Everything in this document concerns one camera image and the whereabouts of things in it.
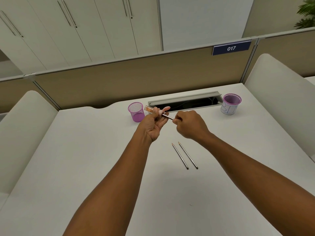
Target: white cabinet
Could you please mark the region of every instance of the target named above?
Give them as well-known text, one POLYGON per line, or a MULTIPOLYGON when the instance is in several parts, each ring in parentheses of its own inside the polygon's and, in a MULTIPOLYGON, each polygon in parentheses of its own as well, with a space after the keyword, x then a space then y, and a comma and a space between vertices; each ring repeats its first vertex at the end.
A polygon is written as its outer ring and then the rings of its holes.
POLYGON ((138 54, 126 0, 95 0, 116 58, 138 54))
POLYGON ((23 38, 47 69, 68 66, 27 0, 0 0, 0 9, 5 20, 13 28, 13 32, 23 38))
POLYGON ((93 62, 114 59, 94 0, 62 0, 93 62))
POLYGON ((126 1, 139 55, 161 51, 157 0, 126 1))
POLYGON ((2 13, 0 13, 0 49, 24 74, 46 69, 2 13))
POLYGON ((61 0, 28 0, 69 65, 91 59, 61 0))

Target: mesh pencil holder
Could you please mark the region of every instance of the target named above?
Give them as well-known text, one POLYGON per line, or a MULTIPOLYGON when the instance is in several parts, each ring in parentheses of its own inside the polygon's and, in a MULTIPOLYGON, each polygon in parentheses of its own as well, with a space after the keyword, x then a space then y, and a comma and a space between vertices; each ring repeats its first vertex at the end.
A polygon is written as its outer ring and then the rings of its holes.
POLYGON ((143 111, 143 105, 140 102, 134 102, 128 106, 128 111, 130 112, 132 116, 132 120, 134 122, 141 122, 142 119, 144 119, 144 111, 143 111))

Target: number sign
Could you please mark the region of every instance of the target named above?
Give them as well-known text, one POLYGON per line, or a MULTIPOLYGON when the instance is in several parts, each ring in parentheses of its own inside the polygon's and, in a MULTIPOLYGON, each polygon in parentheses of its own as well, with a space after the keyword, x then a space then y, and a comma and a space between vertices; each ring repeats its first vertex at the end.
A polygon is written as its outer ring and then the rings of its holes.
POLYGON ((238 52, 248 50, 250 48, 251 40, 236 42, 236 43, 227 43, 224 45, 214 46, 212 55, 221 55, 226 53, 238 52))

